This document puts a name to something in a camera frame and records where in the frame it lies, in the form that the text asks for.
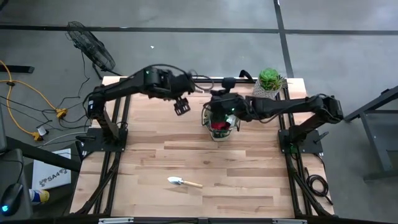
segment concrete floor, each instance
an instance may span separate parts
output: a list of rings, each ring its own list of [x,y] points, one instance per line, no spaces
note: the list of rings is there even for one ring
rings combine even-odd
[[[280,7],[286,29],[398,30],[395,13],[398,2],[395,0],[280,0]],[[74,20],[86,26],[278,28],[272,0],[12,0],[0,12],[2,24],[64,26]],[[279,34],[94,34],[115,59],[115,71],[125,75],[152,63],[169,63],[187,70],[194,68],[199,73],[219,77],[236,77],[241,69],[257,74],[266,67],[286,73]],[[0,37],[1,60],[36,68],[31,75],[14,74],[14,79],[38,88],[55,105],[63,97],[77,94],[80,83],[85,80],[83,64],[79,50],[65,37],[65,32],[0,30]],[[398,84],[397,42],[396,35],[287,35],[294,77],[304,78],[309,95],[335,95],[345,114]],[[100,84],[87,58],[86,75],[91,79],[82,91],[83,97]],[[6,93],[4,85],[0,95]],[[17,85],[12,99],[49,109],[39,95],[31,93],[26,87]],[[64,105],[71,106],[81,100],[68,100]],[[40,112],[14,104],[12,107],[44,120]],[[5,108],[3,114],[8,136],[39,145],[17,129]],[[23,114],[14,114],[30,131],[39,124]],[[82,108],[76,107],[67,118],[74,120],[82,114]],[[75,131],[82,129],[51,130],[47,139]],[[324,125],[321,131],[330,132],[322,143],[336,214],[345,218],[396,222],[398,180],[370,184],[362,180],[363,175],[379,171],[380,165],[361,122]],[[62,146],[46,149],[53,151]]]

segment wooden handle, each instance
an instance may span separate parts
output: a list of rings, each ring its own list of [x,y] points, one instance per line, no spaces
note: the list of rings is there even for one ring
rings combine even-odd
[[[189,181],[184,181],[183,185],[191,186],[191,187],[197,187],[197,188],[203,188],[202,184],[197,184]]]

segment computer mouse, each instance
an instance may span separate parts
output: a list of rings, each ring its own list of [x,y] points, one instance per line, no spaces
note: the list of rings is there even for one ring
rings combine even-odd
[[[21,204],[22,184],[11,184],[4,191],[0,200],[1,213],[4,216],[10,216],[18,211]]]

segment electric fan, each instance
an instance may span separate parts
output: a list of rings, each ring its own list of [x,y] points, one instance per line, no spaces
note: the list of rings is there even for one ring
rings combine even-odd
[[[100,80],[102,80],[102,77],[96,66],[104,72],[121,76],[112,71],[116,64],[111,54],[105,49],[104,43],[99,41],[90,31],[85,31],[85,26],[82,23],[68,22],[68,28],[68,35],[73,41],[73,45],[93,62],[93,68]]]

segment wooden table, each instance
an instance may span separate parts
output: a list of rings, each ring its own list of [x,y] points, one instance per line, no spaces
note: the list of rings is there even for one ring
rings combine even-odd
[[[118,80],[104,77],[103,84]],[[307,95],[303,79],[290,78],[288,83],[291,98]],[[250,95],[253,86],[237,84],[232,91]],[[285,157],[277,140],[278,119],[269,124],[242,122],[240,132],[234,131],[225,142],[214,142],[200,124],[202,104],[210,100],[210,95],[194,93],[188,100],[191,111],[177,116],[174,102],[132,95],[129,137],[119,166],[112,216],[294,217]],[[112,116],[114,102],[106,106]],[[294,114],[297,124],[309,116]],[[103,156],[103,152],[95,152],[83,161],[71,212],[81,208],[97,187]],[[302,157],[311,174],[325,177],[318,158],[311,154]],[[203,184],[204,188],[174,186],[167,181],[169,176]],[[106,189],[103,208],[107,195]],[[300,190],[298,195],[304,211]],[[325,198],[317,199],[333,213]]]

